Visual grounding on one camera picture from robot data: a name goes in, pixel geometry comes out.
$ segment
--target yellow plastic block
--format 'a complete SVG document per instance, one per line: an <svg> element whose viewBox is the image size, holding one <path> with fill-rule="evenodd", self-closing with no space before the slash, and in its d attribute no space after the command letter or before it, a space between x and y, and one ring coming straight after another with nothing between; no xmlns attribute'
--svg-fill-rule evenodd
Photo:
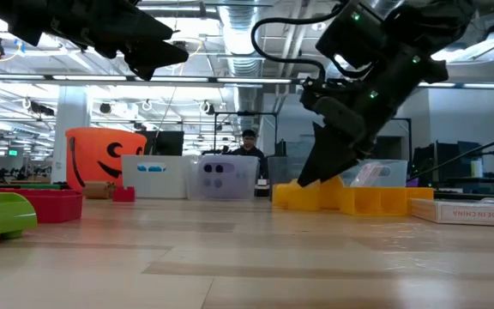
<svg viewBox="0 0 494 309"><path fill-rule="evenodd" d="M344 188L344 182L340 176L322 183L319 191L320 209L340 209L340 191Z"/></svg>
<svg viewBox="0 0 494 309"><path fill-rule="evenodd" d="M431 188L344 188L340 211L348 215L409 215L409 198L433 199Z"/></svg>
<svg viewBox="0 0 494 309"><path fill-rule="evenodd" d="M287 209L289 194L295 184L279 184L272 188L272 206L277 209Z"/></svg>
<svg viewBox="0 0 494 309"><path fill-rule="evenodd" d="M289 191L287 209L317 211L319 210L320 184L314 183L304 188L299 186Z"/></svg>

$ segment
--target cardboard box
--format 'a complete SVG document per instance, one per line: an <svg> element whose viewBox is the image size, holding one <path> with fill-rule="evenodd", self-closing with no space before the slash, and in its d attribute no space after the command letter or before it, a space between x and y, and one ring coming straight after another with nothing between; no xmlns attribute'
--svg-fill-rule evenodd
<svg viewBox="0 0 494 309"><path fill-rule="evenodd" d="M411 199L411 215L436 223L494 226L494 203Z"/></svg>

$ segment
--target desk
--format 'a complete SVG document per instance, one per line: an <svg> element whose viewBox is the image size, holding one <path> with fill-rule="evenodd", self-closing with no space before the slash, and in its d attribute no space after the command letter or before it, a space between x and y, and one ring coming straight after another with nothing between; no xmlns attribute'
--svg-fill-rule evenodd
<svg viewBox="0 0 494 309"><path fill-rule="evenodd" d="M86 201L0 244L0 308L494 308L494 227Z"/></svg>

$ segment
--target orange pumpkin bucket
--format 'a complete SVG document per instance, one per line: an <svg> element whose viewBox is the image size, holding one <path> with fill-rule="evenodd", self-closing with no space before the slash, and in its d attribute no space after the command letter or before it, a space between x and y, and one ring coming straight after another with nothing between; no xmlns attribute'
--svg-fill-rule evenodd
<svg viewBox="0 0 494 309"><path fill-rule="evenodd" d="M81 191L85 181L123 184L122 155L142 155L146 137L124 130L74 128L66 131L66 180Z"/></svg>

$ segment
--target man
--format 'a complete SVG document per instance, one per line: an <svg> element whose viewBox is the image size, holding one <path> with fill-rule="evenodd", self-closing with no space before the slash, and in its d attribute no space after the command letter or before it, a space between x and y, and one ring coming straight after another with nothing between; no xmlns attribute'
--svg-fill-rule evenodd
<svg viewBox="0 0 494 309"><path fill-rule="evenodd" d="M266 177L266 158L262 151L255 147L256 133L253 130L245 130L241 136L244 139L244 144L240 148L232 151L231 155L250 155L258 157L260 160L260 174L261 176Z"/></svg>

